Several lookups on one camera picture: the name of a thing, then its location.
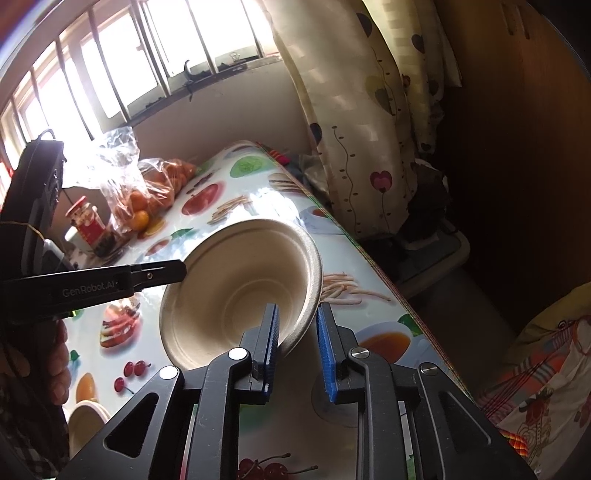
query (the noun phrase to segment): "metal window bar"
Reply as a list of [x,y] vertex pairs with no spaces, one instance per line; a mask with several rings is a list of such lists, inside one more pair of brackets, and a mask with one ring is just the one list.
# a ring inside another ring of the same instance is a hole
[[86,123],[86,120],[84,120],[84,116],[82,115],[82,111],[80,110],[80,106],[78,105],[78,102],[76,101],[76,97],[74,96],[74,90],[72,89],[72,84],[70,83],[70,79],[68,78],[68,74],[66,73],[66,61],[64,59],[64,53],[63,53],[63,50],[61,47],[61,41],[60,41],[59,37],[56,39],[56,53],[57,53],[57,61],[60,64],[60,70],[64,74],[64,78],[66,80],[66,85],[68,86],[68,91],[70,92],[70,96],[72,97],[72,101],[74,102],[74,106],[76,107],[76,112],[78,112],[78,116],[80,117],[80,120],[82,121],[82,124],[84,125],[86,133],[88,134],[88,137],[92,141],[95,138],[92,135],[90,128],[88,128],[88,124]]
[[242,5],[242,9],[244,10],[244,14],[246,15],[246,21],[248,22],[248,26],[251,28],[252,38],[255,39],[256,53],[257,53],[257,55],[259,55],[260,59],[263,59],[265,57],[265,54],[263,53],[263,50],[261,47],[261,42],[259,42],[258,38],[256,37],[255,29],[252,26],[251,17],[248,15],[248,10],[246,10],[246,5],[244,4],[244,0],[240,0],[240,3]]
[[138,0],[131,0],[131,20],[133,20],[135,29],[138,33],[139,41],[144,49],[144,53],[148,56],[148,62],[150,67],[152,68],[152,73],[155,74],[156,80],[162,87],[164,91],[164,96],[170,97],[170,85],[168,84],[168,79],[165,75],[162,75],[162,70],[160,69],[159,62],[156,61],[156,56],[154,55],[154,51],[152,50],[152,45],[150,44],[150,38],[145,29],[145,25],[142,19],[142,12],[139,7]]
[[43,109],[43,104],[41,103],[41,97],[39,96],[39,85],[37,84],[37,79],[35,78],[35,69],[31,67],[31,70],[29,70],[29,72],[31,73],[31,85],[33,86],[33,93],[35,94],[37,102],[39,102],[39,107],[41,108],[41,113],[43,114],[45,123],[48,127],[50,127],[49,122],[47,121],[47,115],[45,114],[45,110]]
[[209,65],[209,70],[212,72],[213,75],[217,73],[217,65],[212,60],[212,56],[209,54],[209,50],[205,45],[205,41],[203,40],[203,36],[201,35],[201,30],[199,30],[199,25],[197,25],[197,19],[195,18],[195,13],[191,8],[189,0],[185,0],[187,4],[187,8],[189,9],[189,14],[191,15],[191,20],[193,20],[193,25],[195,26],[195,30],[197,30],[197,36],[199,37],[199,41],[201,42],[201,47],[203,48],[203,52],[205,53],[205,58],[207,59],[207,64]]
[[160,60],[160,64],[162,65],[162,68],[164,70],[164,74],[166,75],[166,78],[170,78],[171,74],[168,69],[169,59],[168,59],[168,56],[166,55],[166,51],[165,51],[164,46],[162,44],[162,40],[160,40],[160,35],[158,35],[158,30],[156,30],[156,26],[154,24],[154,19],[152,17],[152,12],[150,12],[150,8],[148,7],[148,5],[145,2],[141,2],[139,6],[142,9],[142,12],[144,14],[144,18],[146,19],[148,33],[150,34],[150,37],[152,37],[152,41],[154,42],[154,45],[156,46],[155,50],[156,50],[156,53],[158,54],[158,59]]
[[113,77],[111,76],[111,71],[109,70],[109,66],[107,65],[107,61],[105,58],[105,52],[103,52],[103,47],[100,44],[99,27],[96,25],[95,12],[92,8],[89,8],[87,13],[88,13],[88,22],[90,23],[90,29],[92,30],[92,38],[94,38],[94,40],[95,40],[96,48],[99,51],[100,60],[103,63],[103,68],[105,69],[105,72],[107,74],[107,78],[109,79],[109,83],[111,84],[111,88],[113,89],[113,93],[115,94],[115,98],[117,99],[117,103],[119,104],[119,108],[121,110],[121,113],[123,114],[123,118],[124,118],[125,122],[127,123],[127,122],[129,122],[131,117],[129,116],[129,111],[127,110],[127,106],[123,103],[123,100],[121,100],[121,96],[119,95],[119,92],[117,91],[117,87],[115,86],[115,82],[113,81]]
[[4,139],[2,137],[2,132],[0,132],[0,161],[2,161],[2,163],[4,163],[6,170],[8,172],[10,172],[12,170],[12,165],[10,165],[10,160],[8,159],[6,147],[4,146]]
[[14,116],[14,123],[17,126],[18,134],[21,136],[22,144],[27,144],[27,137],[25,131],[22,129],[21,118],[18,114],[17,103],[14,101],[14,95],[10,96],[10,105],[12,106],[12,115]]

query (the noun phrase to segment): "window sill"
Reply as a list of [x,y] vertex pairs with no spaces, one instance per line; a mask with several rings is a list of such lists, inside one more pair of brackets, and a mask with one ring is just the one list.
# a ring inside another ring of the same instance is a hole
[[277,63],[278,61],[282,61],[281,56],[279,54],[275,54],[272,56],[265,57],[263,59],[251,60],[246,63],[237,65],[235,67],[227,68],[219,73],[216,73],[215,75],[210,75],[202,80],[198,80],[193,83],[185,83],[183,88],[173,92],[169,97],[160,98],[152,104],[147,105],[144,110],[139,112],[137,115],[133,116],[129,122],[124,123],[121,126],[134,127],[143,122],[144,120],[148,119],[155,113],[159,112],[160,110],[163,110],[169,105],[172,105],[174,102],[177,102],[178,100],[181,100],[187,96],[191,96],[193,95],[193,93],[206,87],[209,87],[214,83],[233,77],[234,75],[237,75],[242,72],[248,72],[250,70],[255,70],[260,67]]

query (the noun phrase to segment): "metal screw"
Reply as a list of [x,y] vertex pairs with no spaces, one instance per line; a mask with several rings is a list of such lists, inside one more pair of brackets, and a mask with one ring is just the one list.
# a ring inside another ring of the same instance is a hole
[[228,357],[232,360],[242,360],[248,355],[248,352],[244,348],[236,347],[228,352]]
[[423,364],[421,364],[421,372],[424,373],[425,375],[428,375],[429,377],[432,377],[433,375],[437,375],[437,371],[439,369],[437,368],[437,365],[432,364],[430,362],[425,362]]
[[171,380],[178,374],[178,368],[169,365],[160,369],[160,378],[162,380]]
[[356,346],[355,348],[351,349],[350,354],[354,358],[364,359],[364,358],[369,357],[369,350],[367,350],[366,348],[364,348],[362,346]]

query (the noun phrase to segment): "plastic bag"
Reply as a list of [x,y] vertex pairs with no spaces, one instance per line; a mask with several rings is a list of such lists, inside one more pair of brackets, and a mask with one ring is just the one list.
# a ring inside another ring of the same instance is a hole
[[88,168],[100,178],[99,188],[111,209],[109,228],[121,235],[146,229],[195,175],[194,165],[176,158],[140,161],[131,127],[106,133],[94,147]]

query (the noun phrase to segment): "curtain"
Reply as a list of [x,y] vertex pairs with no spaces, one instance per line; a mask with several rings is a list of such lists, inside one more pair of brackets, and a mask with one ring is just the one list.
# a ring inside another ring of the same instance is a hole
[[415,152],[435,148],[444,83],[460,84],[433,0],[258,2],[319,154],[304,173],[354,237],[396,233]]
[[433,0],[364,0],[402,74],[417,151],[433,153],[444,85],[461,86]]
[[297,89],[332,211],[357,238],[396,233],[416,191],[400,72],[362,0],[259,0]]

